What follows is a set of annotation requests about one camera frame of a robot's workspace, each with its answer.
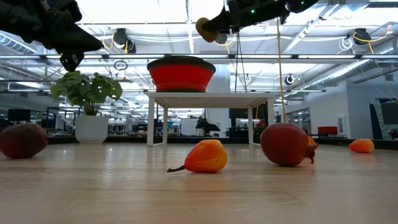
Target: wooden floor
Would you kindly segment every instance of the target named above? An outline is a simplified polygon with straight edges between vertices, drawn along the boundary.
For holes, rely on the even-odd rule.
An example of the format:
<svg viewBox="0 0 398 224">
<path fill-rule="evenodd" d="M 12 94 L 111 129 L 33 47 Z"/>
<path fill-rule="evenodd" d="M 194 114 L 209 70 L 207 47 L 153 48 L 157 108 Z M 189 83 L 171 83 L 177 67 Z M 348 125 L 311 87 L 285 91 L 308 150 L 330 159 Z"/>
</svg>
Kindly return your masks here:
<svg viewBox="0 0 398 224">
<path fill-rule="evenodd" d="M 314 165 L 279 167 L 258 146 L 225 147 L 217 174 L 165 172 L 183 164 L 189 144 L 1 155 L 0 223 L 398 223 L 398 151 L 320 146 Z"/>
</svg>

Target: potted plant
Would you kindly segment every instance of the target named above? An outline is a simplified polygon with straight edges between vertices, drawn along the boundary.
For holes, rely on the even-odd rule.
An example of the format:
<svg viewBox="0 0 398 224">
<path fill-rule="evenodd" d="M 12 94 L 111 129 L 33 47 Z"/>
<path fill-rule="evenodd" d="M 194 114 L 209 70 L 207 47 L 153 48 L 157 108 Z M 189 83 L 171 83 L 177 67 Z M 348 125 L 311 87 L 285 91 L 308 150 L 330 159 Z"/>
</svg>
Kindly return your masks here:
<svg viewBox="0 0 398 224">
<path fill-rule="evenodd" d="M 123 89 L 109 77 L 94 73 L 94 78 L 79 71 L 68 72 L 51 86 L 51 95 L 56 100 L 66 96 L 71 105 L 84 108 L 85 115 L 76 117 L 75 136 L 80 143 L 100 144 L 108 135 L 108 117 L 97 116 L 107 97 L 120 99 Z"/>
</svg>

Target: white table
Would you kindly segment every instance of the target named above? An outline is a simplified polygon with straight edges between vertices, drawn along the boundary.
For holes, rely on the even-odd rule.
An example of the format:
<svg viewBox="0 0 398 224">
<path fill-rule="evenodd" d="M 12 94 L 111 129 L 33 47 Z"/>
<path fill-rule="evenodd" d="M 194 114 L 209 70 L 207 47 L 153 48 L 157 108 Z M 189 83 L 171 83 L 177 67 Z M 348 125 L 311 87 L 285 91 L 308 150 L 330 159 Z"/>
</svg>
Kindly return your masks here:
<svg viewBox="0 0 398 224">
<path fill-rule="evenodd" d="M 154 144 L 155 102 L 163 107 L 167 120 L 169 108 L 246 108 L 249 120 L 249 144 L 253 142 L 252 109 L 268 102 L 268 124 L 274 124 L 274 94 L 270 93 L 145 93 L 149 97 L 147 145 L 167 143 L 167 122 L 163 122 L 163 141 Z"/>
</svg>

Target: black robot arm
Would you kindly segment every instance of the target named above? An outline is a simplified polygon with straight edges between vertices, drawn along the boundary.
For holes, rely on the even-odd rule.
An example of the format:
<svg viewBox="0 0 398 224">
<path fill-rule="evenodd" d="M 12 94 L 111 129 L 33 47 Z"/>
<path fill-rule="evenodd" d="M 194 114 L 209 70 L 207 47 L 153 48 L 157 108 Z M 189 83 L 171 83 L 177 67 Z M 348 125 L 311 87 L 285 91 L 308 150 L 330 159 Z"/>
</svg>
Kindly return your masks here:
<svg viewBox="0 0 398 224">
<path fill-rule="evenodd" d="M 224 7 L 210 21 L 199 19 L 197 31 L 206 41 L 212 42 L 218 33 L 236 33 L 244 27 L 276 17 L 283 24 L 290 12 L 303 12 L 316 2 L 318 0 L 227 0 L 228 11 Z"/>
<path fill-rule="evenodd" d="M 69 72 L 77 68 L 84 52 L 102 48 L 101 41 L 75 24 L 81 17 L 72 0 L 0 0 L 0 30 L 55 49 Z"/>
</svg>

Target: bowl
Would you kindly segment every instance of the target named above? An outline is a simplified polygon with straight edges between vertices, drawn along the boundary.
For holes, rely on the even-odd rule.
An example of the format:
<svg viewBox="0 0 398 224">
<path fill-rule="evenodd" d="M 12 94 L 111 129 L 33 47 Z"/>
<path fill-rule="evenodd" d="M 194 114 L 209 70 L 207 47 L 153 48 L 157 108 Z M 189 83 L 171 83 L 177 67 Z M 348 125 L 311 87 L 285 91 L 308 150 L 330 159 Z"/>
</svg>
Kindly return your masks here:
<svg viewBox="0 0 398 224">
<path fill-rule="evenodd" d="M 166 56 L 148 63 L 156 92 L 205 93 L 216 67 L 201 58 Z"/>
</svg>

